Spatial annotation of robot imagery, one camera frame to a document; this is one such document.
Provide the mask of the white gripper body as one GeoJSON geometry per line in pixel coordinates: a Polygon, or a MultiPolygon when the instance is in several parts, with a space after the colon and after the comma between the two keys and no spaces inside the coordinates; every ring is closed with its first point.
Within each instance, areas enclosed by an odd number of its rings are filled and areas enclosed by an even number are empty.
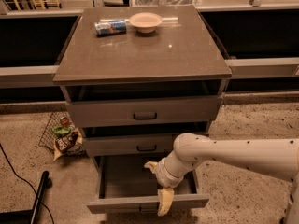
{"type": "Polygon", "coordinates": [[[164,188],[175,188],[183,180],[182,177],[174,177],[171,175],[165,166],[165,158],[162,158],[156,166],[155,175],[157,182],[164,188]]]}

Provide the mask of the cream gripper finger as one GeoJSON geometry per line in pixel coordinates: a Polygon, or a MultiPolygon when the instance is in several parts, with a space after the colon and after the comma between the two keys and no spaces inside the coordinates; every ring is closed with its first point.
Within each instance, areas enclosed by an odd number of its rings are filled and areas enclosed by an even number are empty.
{"type": "Polygon", "coordinates": [[[150,169],[153,174],[157,173],[157,166],[158,163],[155,161],[148,161],[144,164],[144,167],[150,169]]]}
{"type": "Polygon", "coordinates": [[[162,188],[158,190],[159,207],[157,215],[159,217],[165,216],[171,206],[174,199],[174,190],[172,188],[162,188]]]}

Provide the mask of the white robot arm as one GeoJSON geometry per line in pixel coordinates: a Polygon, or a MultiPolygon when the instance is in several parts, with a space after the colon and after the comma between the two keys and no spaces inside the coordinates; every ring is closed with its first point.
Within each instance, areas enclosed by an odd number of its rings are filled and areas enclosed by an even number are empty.
{"type": "Polygon", "coordinates": [[[299,140],[253,139],[212,140],[203,135],[183,133],[173,151],[158,162],[144,166],[156,175],[158,215],[164,216],[174,200],[174,188],[202,162],[214,160],[249,171],[292,182],[283,224],[299,224],[299,140]]]}

